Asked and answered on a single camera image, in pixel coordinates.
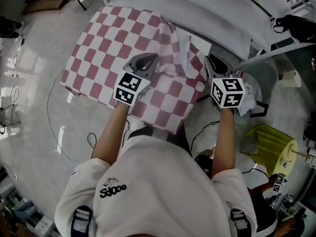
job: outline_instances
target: floor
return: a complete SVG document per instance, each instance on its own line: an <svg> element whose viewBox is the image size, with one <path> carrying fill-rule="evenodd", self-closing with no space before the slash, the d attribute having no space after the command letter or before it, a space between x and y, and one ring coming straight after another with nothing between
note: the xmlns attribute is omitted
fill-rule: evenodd
<svg viewBox="0 0 316 237"><path fill-rule="evenodd" d="M111 109L93 100L73 96L58 83L61 70L101 0L82 2L87 6L86 12L77 2L71 1L61 11L40 12L25 17L23 34L26 39L14 72L14 75L19 75L17 88L20 94L16 110L21 124L6 129L4 135L0 135L0 161L20 193L31 199L50 219L53 219L56 205L75 165L91 156L92 148L87 142L87 135L94 132L99 137L112 113ZM7 41L6 44L8 49L0 59L2 107L10 104L10 92L17 82L12 70L13 57L20 43ZM238 58L215 43L211 51L233 66L239 63ZM47 106L52 130L69 159L62 154L53 137L47 119ZM219 112L210 99L198 103L185 121L189 142L205 124L218 119ZM306 110L298 91L277 84L268 115L252 120L247 126L238 126L237 142L256 123L267 123L297 139L299 150L305 152L302 134L306 119ZM215 145L217 128L217 125L208 127L196 139L194 155ZM254 162L249 157L237 153L238 168L246 171L253 166ZM284 190L296 195L309 171L304 159L298 157ZM253 171L245 175L245 180L253 188L265 183L266 177Z"/></svg>

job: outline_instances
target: white cloth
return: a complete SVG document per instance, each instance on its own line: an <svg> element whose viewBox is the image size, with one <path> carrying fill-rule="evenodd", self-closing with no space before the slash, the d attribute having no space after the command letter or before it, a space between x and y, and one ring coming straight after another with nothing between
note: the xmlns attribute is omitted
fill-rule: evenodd
<svg viewBox="0 0 316 237"><path fill-rule="evenodd" d="M239 170L210 181L183 149L148 136L129 139L111 167L92 159L75 168L55 214L63 237L80 205L93 209L97 237L229 237L230 207L245 213L252 236L257 228Z"/></svg>

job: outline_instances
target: pink and white checkered fabric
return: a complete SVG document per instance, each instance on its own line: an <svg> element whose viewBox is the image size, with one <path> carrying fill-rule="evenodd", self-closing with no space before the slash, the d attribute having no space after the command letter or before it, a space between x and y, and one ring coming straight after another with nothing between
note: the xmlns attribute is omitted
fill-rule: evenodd
<svg viewBox="0 0 316 237"><path fill-rule="evenodd" d="M158 13L101 7L78 40L60 83L113 108L119 71L146 52L157 53L160 60L131 116L175 134L204 89L204 55L192 43L180 46L175 27Z"/></svg>

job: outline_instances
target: person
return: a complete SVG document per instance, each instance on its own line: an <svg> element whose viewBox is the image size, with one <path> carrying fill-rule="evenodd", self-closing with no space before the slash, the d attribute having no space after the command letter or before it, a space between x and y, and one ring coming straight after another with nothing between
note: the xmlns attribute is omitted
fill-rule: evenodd
<svg viewBox="0 0 316 237"><path fill-rule="evenodd" d="M128 110L118 103L91 159L72 173L55 212L63 237L255 236L232 110L221 110L211 180L181 145L139 131L119 154Z"/></svg>
<svg viewBox="0 0 316 237"><path fill-rule="evenodd" d="M277 212L268 205L263 197L263 192L273 188L276 175L272 175L265 184L249 190L249 194L254 206L257 218L258 237L299 237L302 235L305 224L303 214L300 211L295 214L294 218L285 221L277 218Z"/></svg>
<svg viewBox="0 0 316 237"><path fill-rule="evenodd" d="M4 17L0 17L0 38L15 39L16 41L20 40L22 36L15 32L15 30L23 30L24 26L24 22L18 23Z"/></svg>

